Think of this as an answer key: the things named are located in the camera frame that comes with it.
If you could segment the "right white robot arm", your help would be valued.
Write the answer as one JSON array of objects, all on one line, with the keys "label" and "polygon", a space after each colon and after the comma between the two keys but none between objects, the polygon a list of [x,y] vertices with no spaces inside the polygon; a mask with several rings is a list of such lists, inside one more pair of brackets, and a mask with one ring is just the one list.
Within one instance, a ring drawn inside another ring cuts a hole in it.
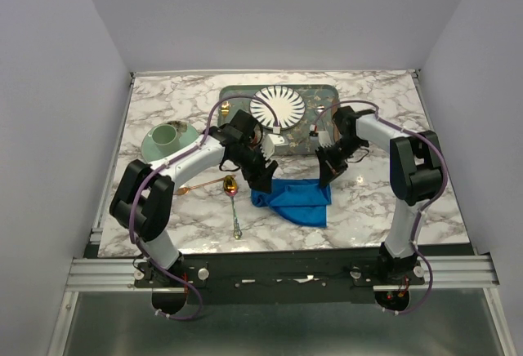
[{"label": "right white robot arm", "polygon": [[438,136],[433,131],[418,133],[400,128],[381,118],[377,109],[355,111],[344,106],[333,115],[339,134],[333,143],[328,132],[318,129],[320,119],[317,116],[309,129],[309,136],[319,142],[315,154],[320,166],[320,186],[337,179],[357,149],[373,144],[389,155],[389,183],[396,196],[396,207],[389,234],[379,249],[375,274],[384,283],[396,283],[414,271],[424,213],[444,193],[448,183]]}]

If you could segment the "blue cloth napkin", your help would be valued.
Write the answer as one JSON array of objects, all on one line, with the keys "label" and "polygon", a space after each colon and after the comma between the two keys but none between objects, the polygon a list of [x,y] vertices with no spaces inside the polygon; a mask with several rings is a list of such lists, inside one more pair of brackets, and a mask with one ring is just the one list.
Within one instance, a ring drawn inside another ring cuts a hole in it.
[{"label": "blue cloth napkin", "polygon": [[318,179],[273,179],[271,192],[251,190],[255,207],[268,207],[281,218],[300,226],[327,227],[327,206],[332,203],[330,186]]}]

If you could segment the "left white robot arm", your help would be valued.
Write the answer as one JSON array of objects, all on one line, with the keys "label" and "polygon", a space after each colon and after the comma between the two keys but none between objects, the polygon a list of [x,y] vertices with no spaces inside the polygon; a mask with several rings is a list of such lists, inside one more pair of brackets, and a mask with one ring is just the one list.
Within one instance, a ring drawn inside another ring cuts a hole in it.
[{"label": "left white robot arm", "polygon": [[127,165],[110,204],[110,215],[129,232],[132,244],[149,259],[153,276],[165,287],[181,276],[181,253],[167,232],[176,189],[201,172],[230,161],[257,191],[270,193],[278,163],[270,157],[285,143],[276,128],[265,134],[249,113],[236,112],[230,122],[206,126],[195,142],[151,164]]}]

